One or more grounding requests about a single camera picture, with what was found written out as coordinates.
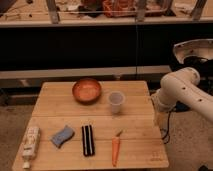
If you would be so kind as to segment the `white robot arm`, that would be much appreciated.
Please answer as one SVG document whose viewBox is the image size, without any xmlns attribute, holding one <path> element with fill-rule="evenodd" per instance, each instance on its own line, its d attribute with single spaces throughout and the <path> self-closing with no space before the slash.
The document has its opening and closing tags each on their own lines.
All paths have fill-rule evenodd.
<svg viewBox="0 0 213 171">
<path fill-rule="evenodd" d="M 213 95 L 198 88 L 199 82 L 200 74 L 192 67 L 164 75 L 160 81 L 160 88 L 151 95 L 155 109 L 154 123 L 160 125 L 162 114 L 170 112 L 177 102 L 185 104 L 213 123 Z"/>
</svg>

